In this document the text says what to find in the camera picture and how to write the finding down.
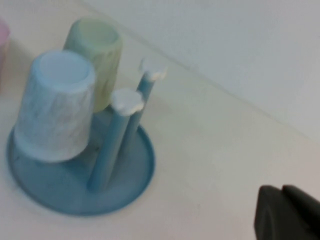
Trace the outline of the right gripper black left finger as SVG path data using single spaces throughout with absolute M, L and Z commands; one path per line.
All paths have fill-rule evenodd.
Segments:
M 257 240 L 318 240 L 320 232 L 313 232 L 304 222 L 282 189 L 262 185 L 258 191 L 254 217 Z

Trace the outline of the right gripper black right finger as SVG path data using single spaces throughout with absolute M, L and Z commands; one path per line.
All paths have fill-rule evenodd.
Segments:
M 283 185 L 282 192 L 313 232 L 320 231 L 320 201 L 294 185 Z

